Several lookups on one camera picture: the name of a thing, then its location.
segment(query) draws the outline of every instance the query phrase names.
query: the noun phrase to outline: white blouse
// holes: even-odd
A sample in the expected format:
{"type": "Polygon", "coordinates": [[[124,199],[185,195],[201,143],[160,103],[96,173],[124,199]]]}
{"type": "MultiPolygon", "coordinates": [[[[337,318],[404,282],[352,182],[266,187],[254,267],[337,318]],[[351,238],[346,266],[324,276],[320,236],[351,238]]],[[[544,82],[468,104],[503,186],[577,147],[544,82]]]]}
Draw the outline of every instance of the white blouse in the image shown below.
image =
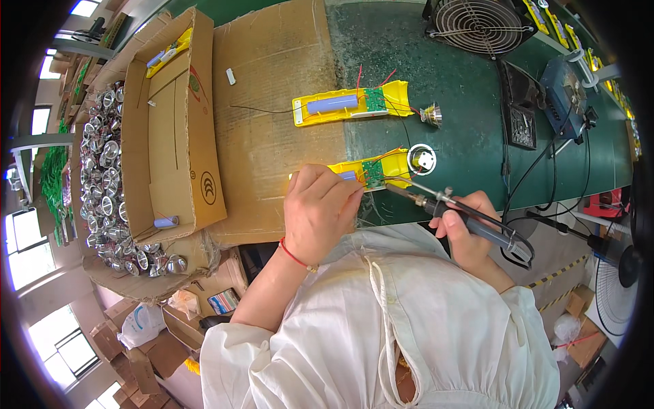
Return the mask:
{"type": "Polygon", "coordinates": [[[553,408],[559,369],[532,291],[500,295],[446,258],[414,224],[344,236],[276,334],[207,331],[205,407],[553,408]],[[416,387],[409,403],[395,342],[416,387]]]}

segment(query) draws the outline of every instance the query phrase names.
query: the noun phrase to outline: worktable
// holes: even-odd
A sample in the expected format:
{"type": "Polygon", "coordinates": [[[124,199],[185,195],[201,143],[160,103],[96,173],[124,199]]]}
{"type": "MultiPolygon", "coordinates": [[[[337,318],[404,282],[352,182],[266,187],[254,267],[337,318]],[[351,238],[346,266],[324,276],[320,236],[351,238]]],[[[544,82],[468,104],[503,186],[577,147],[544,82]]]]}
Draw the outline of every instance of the worktable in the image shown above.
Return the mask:
{"type": "MultiPolygon", "coordinates": [[[[166,8],[177,15],[192,3],[197,3],[198,9],[219,26],[249,10],[279,2],[173,0],[166,8]]],[[[411,145],[426,143],[436,150],[435,170],[417,177],[416,181],[438,190],[452,186],[460,196],[484,190],[495,208],[502,209],[507,188],[500,176],[503,134],[495,63],[426,38],[422,1],[326,0],[325,3],[338,88],[356,87],[360,64],[363,66],[361,87],[377,86],[396,69],[391,80],[409,82],[412,106],[439,103],[443,113],[441,129],[423,124],[417,115],[404,119],[411,145]]],[[[509,53],[506,60],[538,79],[546,63],[558,55],[560,51],[556,47],[532,37],[509,53]]],[[[589,132],[591,176],[586,195],[628,185],[632,172],[622,108],[605,89],[589,96],[588,105],[595,108],[599,120],[597,127],[589,132]]],[[[395,116],[347,120],[344,127],[348,160],[376,156],[400,145],[410,147],[402,122],[395,116]]],[[[536,137],[535,151],[509,147],[510,185],[520,179],[553,137],[553,130],[541,111],[536,112],[536,137]]],[[[589,161],[587,143],[571,144],[557,156],[556,200],[577,198],[582,193],[589,161]]],[[[552,182],[552,163],[545,157],[523,183],[512,208],[547,202],[552,182]]],[[[380,191],[364,196],[359,225],[397,224],[427,218],[406,199],[380,191]]]]}

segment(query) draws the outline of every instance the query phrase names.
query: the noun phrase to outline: woman's right hand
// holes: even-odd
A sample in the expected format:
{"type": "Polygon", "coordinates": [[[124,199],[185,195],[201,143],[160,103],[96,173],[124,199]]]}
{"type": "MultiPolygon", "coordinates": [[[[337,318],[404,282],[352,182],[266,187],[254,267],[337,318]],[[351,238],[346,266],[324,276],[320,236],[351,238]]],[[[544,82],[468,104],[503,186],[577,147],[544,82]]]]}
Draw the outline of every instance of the woman's right hand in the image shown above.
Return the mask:
{"type": "MultiPolygon", "coordinates": [[[[482,190],[478,190],[464,198],[455,196],[454,199],[475,210],[479,210],[485,215],[491,216],[493,219],[500,220],[500,217],[497,212],[495,212],[491,201],[482,190]]],[[[450,203],[447,205],[453,209],[457,208],[450,203]]],[[[482,222],[496,228],[488,222],[482,222]]],[[[463,223],[463,220],[456,211],[448,210],[443,214],[442,218],[433,218],[429,222],[429,227],[437,228],[437,238],[447,236],[451,244],[452,258],[463,270],[474,274],[474,272],[486,267],[488,264],[487,256],[493,244],[475,234],[470,234],[468,228],[466,228],[466,225],[463,223]]]]}
{"type": "Polygon", "coordinates": [[[286,249],[314,266],[352,226],[364,188],[325,165],[304,165],[293,173],[284,199],[286,249]]]}

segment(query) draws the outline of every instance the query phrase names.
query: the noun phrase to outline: fan grille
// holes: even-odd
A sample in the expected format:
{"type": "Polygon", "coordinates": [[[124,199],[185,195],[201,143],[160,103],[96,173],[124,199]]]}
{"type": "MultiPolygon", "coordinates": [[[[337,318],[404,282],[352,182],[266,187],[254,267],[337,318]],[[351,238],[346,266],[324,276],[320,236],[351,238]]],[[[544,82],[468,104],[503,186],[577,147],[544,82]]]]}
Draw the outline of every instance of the fan grille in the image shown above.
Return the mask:
{"type": "Polygon", "coordinates": [[[595,294],[597,312],[604,328],[612,335],[624,335],[636,302],[638,283],[630,287],[620,284],[618,269],[599,260],[595,294]]]}
{"type": "Polygon", "coordinates": [[[443,0],[432,17],[436,32],[452,46],[466,51],[488,54],[492,60],[518,47],[524,31],[511,9],[492,0],[443,0]]]}

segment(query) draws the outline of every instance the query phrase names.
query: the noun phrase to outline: standing fan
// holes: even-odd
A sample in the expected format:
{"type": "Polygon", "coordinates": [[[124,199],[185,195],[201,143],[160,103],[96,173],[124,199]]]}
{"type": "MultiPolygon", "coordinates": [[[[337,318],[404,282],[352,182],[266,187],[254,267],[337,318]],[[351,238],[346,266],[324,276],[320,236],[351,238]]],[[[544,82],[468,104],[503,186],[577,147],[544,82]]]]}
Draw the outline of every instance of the standing fan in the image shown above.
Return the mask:
{"type": "Polygon", "coordinates": [[[491,60],[515,50],[536,32],[534,24],[504,0],[427,0],[422,17],[429,20],[429,37],[491,60]]]}
{"type": "Polygon", "coordinates": [[[597,312],[609,334],[620,336],[627,331],[636,303],[639,264],[632,245],[623,252],[618,267],[604,260],[597,263],[597,312]]]}

